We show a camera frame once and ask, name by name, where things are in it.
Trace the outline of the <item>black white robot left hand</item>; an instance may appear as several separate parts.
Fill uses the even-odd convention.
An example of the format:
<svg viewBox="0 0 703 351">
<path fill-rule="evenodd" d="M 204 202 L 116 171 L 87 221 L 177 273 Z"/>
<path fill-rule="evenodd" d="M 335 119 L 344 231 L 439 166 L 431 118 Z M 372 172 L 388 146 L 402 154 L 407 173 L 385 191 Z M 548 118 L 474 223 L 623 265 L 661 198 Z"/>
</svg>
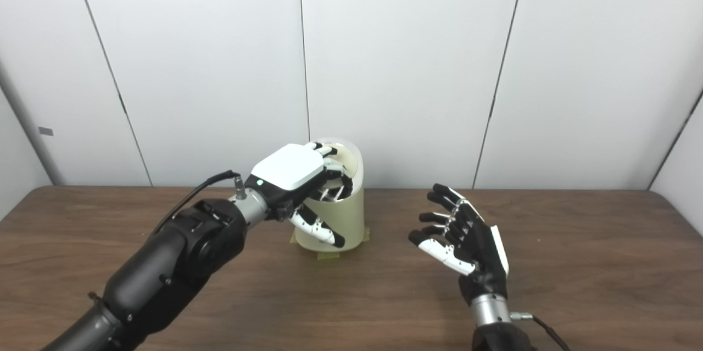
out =
<svg viewBox="0 0 703 351">
<path fill-rule="evenodd" d="M 337 148 L 318 142 L 288 144 L 257 163 L 236 198 L 240 205 L 248 197 L 259 203 L 260 213 L 248 216 L 248 222 L 289 221 L 321 243 L 344 247 L 344 236 L 306 204 L 310 198 L 336 202 L 351 196 L 353 177 L 334 158 L 337 153 Z"/>
</svg>

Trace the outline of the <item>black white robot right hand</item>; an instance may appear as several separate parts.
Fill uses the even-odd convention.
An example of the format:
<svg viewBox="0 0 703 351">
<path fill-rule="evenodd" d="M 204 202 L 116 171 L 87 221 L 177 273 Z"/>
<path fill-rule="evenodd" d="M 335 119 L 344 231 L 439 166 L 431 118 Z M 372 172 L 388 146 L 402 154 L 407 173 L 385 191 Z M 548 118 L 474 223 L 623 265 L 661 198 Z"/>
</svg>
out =
<svg viewBox="0 0 703 351">
<path fill-rule="evenodd" d="M 460 293 L 467 304 L 483 295 L 508 299 L 509 264 L 499 228 L 489 225 L 467 198 L 453 188 L 435 183 L 427 199 L 447 210 L 422 213 L 427 224 L 408 239 L 417 248 L 456 271 Z"/>
</svg>

